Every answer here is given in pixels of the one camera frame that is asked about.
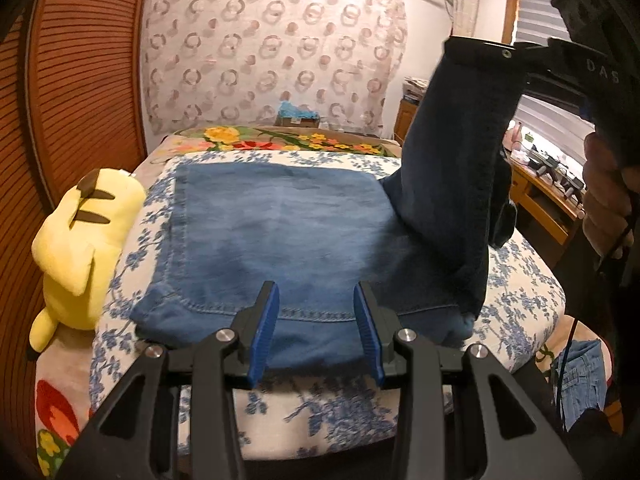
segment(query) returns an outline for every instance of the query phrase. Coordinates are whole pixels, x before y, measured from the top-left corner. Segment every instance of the stuffed animal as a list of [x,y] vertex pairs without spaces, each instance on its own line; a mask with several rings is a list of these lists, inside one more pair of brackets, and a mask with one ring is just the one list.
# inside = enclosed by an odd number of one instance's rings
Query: stuffed animal
[[145,190],[122,170],[93,170],[65,193],[36,234],[31,253],[44,272],[45,307],[31,326],[32,356],[58,323],[93,330]]

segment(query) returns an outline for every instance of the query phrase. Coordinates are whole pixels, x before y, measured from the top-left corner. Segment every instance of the red flower print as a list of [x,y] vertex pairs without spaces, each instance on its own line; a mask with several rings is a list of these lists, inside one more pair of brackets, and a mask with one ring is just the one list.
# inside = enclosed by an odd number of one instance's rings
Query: red flower print
[[51,433],[55,433],[70,446],[76,441],[80,429],[74,409],[65,396],[47,381],[38,381],[36,410],[38,417]]
[[277,150],[279,149],[272,142],[257,142],[255,140],[243,140],[233,144],[236,150]]

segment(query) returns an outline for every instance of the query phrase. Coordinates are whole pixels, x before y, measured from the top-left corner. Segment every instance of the dark blue denim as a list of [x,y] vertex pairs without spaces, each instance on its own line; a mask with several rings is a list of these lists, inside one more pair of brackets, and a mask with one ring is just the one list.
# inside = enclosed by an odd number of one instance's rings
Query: dark blue denim
[[484,300],[488,243],[513,232],[496,168],[518,82],[445,56],[402,168],[382,186],[347,170],[179,166],[169,232],[130,314],[139,335],[170,346],[199,341],[273,280],[281,307],[269,367],[357,373],[365,365],[353,287],[367,280],[404,326],[459,345]]
[[[570,430],[588,409],[604,410],[607,379],[600,340],[573,341],[562,377],[562,411]],[[554,360],[552,368],[559,370],[565,350]]]

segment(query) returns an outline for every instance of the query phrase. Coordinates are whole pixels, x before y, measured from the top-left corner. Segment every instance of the louvered wardrobe door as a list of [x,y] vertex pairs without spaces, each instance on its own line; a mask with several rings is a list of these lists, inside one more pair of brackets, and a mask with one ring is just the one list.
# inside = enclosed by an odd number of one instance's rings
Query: louvered wardrobe door
[[38,160],[54,203],[94,168],[145,157],[138,83],[143,0],[38,0],[28,99]]
[[31,241],[46,213],[23,120],[21,26],[19,18],[0,43],[0,422],[35,460],[35,365],[25,352],[31,323],[44,307]]

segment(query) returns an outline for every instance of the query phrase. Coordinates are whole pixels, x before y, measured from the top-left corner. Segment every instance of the silver screw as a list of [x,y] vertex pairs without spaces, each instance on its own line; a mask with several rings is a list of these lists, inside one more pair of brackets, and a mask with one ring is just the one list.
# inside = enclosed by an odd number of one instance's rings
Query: silver screw
[[158,345],[149,345],[145,348],[145,355],[152,359],[158,359],[162,355],[162,347]]
[[475,358],[484,359],[489,355],[489,350],[481,343],[473,343],[469,347],[469,353]]
[[230,328],[222,328],[216,332],[216,339],[223,343],[228,343],[236,337],[236,333]]
[[398,330],[398,339],[400,341],[404,341],[405,343],[410,343],[417,337],[418,337],[417,333],[415,333],[410,328],[402,328]]

